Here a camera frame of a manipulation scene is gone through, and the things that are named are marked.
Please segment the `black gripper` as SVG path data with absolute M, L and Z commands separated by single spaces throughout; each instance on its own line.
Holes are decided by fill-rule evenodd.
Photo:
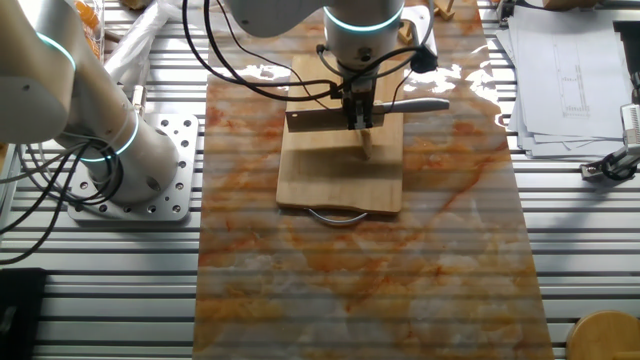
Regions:
M 373 126 L 372 110 L 376 89 L 376 69 L 365 72 L 362 76 L 353 80 L 353 77 L 361 72 L 361 69 L 348 69 L 342 64 L 338 65 L 338 71 L 347 85 L 342 90 L 344 100 L 344 114 L 347 117 L 349 130 L 364 130 Z

